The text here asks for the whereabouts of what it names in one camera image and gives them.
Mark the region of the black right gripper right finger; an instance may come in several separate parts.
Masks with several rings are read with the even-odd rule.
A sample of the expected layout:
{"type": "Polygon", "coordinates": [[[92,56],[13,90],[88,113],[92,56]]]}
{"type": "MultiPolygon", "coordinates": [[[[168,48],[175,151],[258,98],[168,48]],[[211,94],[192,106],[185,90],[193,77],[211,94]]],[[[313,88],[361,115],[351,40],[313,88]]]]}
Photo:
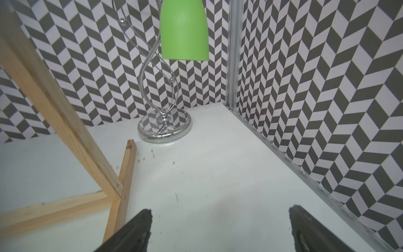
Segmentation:
{"type": "Polygon", "coordinates": [[[297,252],[353,252],[300,205],[289,208],[289,215],[297,252]]]}

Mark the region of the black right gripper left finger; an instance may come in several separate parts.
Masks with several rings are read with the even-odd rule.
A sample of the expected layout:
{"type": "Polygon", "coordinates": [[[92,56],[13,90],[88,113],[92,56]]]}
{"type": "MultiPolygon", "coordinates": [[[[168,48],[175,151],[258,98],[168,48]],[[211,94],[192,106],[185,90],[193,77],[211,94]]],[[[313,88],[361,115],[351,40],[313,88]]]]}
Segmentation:
{"type": "Polygon", "coordinates": [[[151,226],[152,211],[143,209],[95,252],[146,252],[151,226]]]}

